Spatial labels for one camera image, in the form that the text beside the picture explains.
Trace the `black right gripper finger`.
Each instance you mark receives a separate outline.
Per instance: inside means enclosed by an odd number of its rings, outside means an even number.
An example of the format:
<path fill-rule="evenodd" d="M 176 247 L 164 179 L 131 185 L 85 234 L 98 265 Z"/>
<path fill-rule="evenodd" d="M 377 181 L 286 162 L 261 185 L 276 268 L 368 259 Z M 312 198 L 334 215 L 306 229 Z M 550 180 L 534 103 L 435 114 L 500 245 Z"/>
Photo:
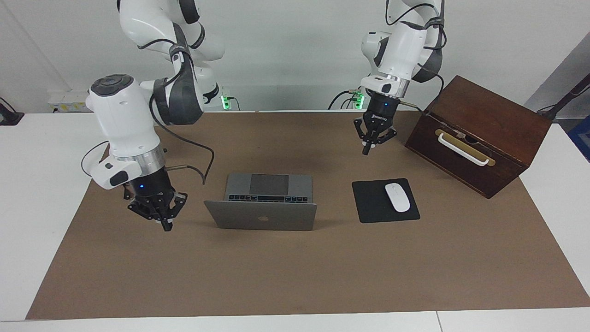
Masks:
<path fill-rule="evenodd" d="M 156 221 L 165 232 L 170 231 L 170 206 L 162 196 L 135 196 L 127 208 L 146 220 Z"/>
<path fill-rule="evenodd" d="M 187 198 L 188 195 L 181 192 L 160 195 L 159 220 L 165 232 L 169 232 L 173 228 L 173 219 L 179 215 Z"/>

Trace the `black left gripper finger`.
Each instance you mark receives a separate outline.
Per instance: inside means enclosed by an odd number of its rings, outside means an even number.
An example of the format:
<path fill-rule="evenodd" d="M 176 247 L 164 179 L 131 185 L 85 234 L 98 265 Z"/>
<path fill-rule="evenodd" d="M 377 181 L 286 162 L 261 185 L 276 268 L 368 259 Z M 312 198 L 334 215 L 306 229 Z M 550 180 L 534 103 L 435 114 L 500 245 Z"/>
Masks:
<path fill-rule="evenodd" d="M 356 132 L 363 144 L 363 155 L 368 155 L 371 150 L 371 142 L 367 140 L 367 134 L 362 130 L 363 119 L 362 117 L 358 117 L 354 119 L 354 126 L 356 128 Z"/>
<path fill-rule="evenodd" d="M 379 136 L 377 131 L 373 130 L 370 134 L 367 135 L 367 153 L 371 151 L 377 145 L 381 145 L 390 139 L 394 138 L 398 132 L 394 129 L 393 126 L 390 126 L 384 135 Z"/>

